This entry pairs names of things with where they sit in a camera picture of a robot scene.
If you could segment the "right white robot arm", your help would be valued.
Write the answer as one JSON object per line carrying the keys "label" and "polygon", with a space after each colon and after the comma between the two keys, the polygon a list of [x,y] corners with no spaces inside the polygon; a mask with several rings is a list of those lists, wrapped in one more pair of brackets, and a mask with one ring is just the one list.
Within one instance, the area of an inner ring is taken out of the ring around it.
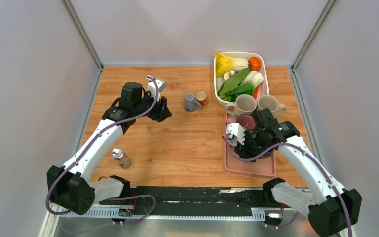
{"label": "right white robot arm", "polygon": [[239,123],[226,126],[226,147],[243,162],[256,161],[270,151],[279,151],[296,169],[309,188],[306,193],[281,178],[263,184],[262,200],[267,206],[287,205],[307,217],[321,237],[329,237],[358,222],[362,197],[334,178],[308,148],[300,132],[289,122],[278,122],[270,109],[253,112],[255,127]]}

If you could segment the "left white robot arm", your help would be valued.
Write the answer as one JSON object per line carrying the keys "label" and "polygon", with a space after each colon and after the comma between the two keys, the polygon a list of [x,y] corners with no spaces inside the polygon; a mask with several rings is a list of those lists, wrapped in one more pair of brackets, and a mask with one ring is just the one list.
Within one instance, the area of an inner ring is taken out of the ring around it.
{"label": "left white robot arm", "polygon": [[48,193],[45,199],[47,211],[56,215],[50,204],[65,208],[65,213],[85,214],[92,205],[113,198],[118,204],[131,199],[131,191],[125,187],[126,180],[111,176],[105,180],[90,182],[90,177],[107,153],[136,122],[147,116],[162,122],[172,115],[167,99],[160,93],[166,82],[160,78],[149,80],[146,89],[137,82],[127,82],[121,96],[104,112],[96,130],[84,145],[62,166],[51,166],[46,174]]}

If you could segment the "grey-blue dotted mug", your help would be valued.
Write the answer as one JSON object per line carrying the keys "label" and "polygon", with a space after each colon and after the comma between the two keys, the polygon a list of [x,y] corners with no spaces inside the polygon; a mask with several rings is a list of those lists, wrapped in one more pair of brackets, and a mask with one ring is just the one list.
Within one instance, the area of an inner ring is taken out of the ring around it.
{"label": "grey-blue dotted mug", "polygon": [[192,93],[188,93],[185,96],[185,100],[184,100],[184,110],[186,112],[194,112],[196,110],[201,110],[201,109],[202,109],[202,105],[200,102],[196,100],[195,95]]}

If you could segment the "tall white floral mug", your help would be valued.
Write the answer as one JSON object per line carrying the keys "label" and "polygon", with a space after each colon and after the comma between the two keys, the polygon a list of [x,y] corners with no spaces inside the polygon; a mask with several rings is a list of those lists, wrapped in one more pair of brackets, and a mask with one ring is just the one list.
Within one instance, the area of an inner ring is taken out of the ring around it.
{"label": "tall white floral mug", "polygon": [[256,111],[270,109],[273,115],[279,115],[286,112],[286,105],[281,104],[274,96],[263,95],[257,101]]}

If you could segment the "pink upside-down mug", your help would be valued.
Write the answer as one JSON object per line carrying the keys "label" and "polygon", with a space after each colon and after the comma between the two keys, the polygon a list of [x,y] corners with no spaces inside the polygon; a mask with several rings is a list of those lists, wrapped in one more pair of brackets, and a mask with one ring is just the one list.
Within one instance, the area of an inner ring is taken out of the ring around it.
{"label": "pink upside-down mug", "polygon": [[228,118],[225,121],[225,125],[229,125],[231,123],[238,123],[248,131],[255,129],[256,127],[254,118],[251,115],[240,115],[237,118]]}

